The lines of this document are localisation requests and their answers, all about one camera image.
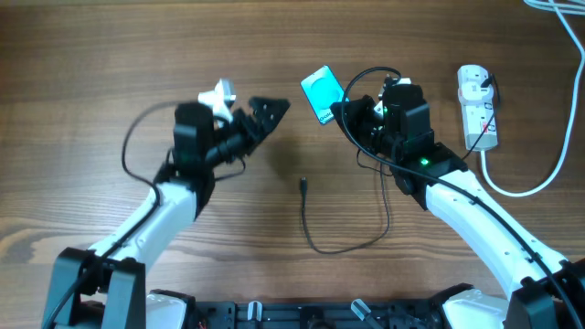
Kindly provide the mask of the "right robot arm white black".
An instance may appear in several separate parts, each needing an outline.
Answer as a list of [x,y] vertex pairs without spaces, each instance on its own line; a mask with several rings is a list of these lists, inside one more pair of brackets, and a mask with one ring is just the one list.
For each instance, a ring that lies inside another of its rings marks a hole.
[[434,139],[430,106],[418,85],[385,87],[332,105],[362,152],[388,165],[396,185],[449,225],[496,277],[504,298],[460,285],[441,296],[448,328],[581,328],[584,263],[570,262],[523,228],[482,188],[466,163]]

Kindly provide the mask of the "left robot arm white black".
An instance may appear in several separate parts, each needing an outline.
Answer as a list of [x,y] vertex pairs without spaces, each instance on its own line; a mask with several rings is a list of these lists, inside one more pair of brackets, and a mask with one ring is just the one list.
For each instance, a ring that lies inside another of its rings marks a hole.
[[87,249],[66,248],[55,260],[43,314],[44,328],[200,328],[194,296],[147,292],[147,273],[176,235],[207,205],[217,166],[251,154],[278,126],[291,104],[252,97],[252,109],[231,111],[224,99],[166,101],[148,115],[175,111],[174,145],[153,179],[128,175],[150,188],[144,202],[108,237]]

